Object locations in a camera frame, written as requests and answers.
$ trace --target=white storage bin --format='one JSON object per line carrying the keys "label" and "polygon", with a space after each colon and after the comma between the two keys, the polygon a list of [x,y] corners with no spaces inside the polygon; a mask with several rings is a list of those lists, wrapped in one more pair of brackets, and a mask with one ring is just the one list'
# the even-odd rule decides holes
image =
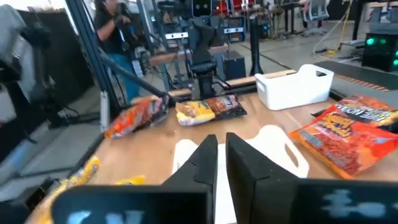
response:
{"label": "white storage bin", "polygon": [[302,65],[297,73],[277,78],[256,74],[260,100],[270,110],[282,110],[327,100],[334,72]]}

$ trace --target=black shirt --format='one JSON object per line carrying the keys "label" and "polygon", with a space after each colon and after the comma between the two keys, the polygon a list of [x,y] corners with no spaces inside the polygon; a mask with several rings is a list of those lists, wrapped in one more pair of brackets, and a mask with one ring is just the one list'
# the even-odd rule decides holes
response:
{"label": "black shirt", "polygon": [[[98,30],[105,26],[113,16],[106,11],[96,11],[94,19],[94,28]],[[112,31],[112,34],[105,41],[100,42],[102,49],[108,54],[121,54],[122,53],[122,39],[117,28]]]}

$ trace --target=office chair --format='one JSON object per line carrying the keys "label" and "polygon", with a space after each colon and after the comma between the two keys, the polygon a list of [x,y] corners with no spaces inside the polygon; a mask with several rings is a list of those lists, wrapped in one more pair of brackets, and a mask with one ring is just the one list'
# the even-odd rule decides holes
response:
{"label": "office chair", "polygon": [[[327,1],[326,0],[310,0],[308,5],[308,10],[303,12],[304,21],[308,24],[312,22],[323,21],[329,18],[329,13],[326,9]],[[303,37],[308,37],[312,34],[326,34],[327,31],[322,28],[312,27],[308,30],[305,30],[301,33]]]}

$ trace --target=green light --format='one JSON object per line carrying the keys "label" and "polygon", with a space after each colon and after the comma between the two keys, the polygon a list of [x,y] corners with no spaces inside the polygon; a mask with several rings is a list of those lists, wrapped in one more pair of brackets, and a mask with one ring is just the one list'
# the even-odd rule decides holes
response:
{"label": "green light", "polygon": [[369,38],[369,39],[366,41],[366,43],[367,43],[368,45],[374,44],[374,38]]}

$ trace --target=chip bag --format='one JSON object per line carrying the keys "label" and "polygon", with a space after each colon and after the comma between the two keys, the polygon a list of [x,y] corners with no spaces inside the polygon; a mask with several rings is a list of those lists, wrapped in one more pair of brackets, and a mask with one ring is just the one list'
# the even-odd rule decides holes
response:
{"label": "chip bag", "polygon": [[351,96],[332,105],[289,136],[345,179],[392,152],[398,135],[381,129],[395,120],[395,109],[368,96]]}
{"label": "chip bag", "polygon": [[169,96],[146,99],[123,111],[105,132],[106,138],[124,136],[133,131],[151,126],[164,120],[169,112]]}
{"label": "chip bag", "polygon": [[175,109],[178,122],[184,126],[247,114],[234,95],[219,96],[202,101],[176,103]]}

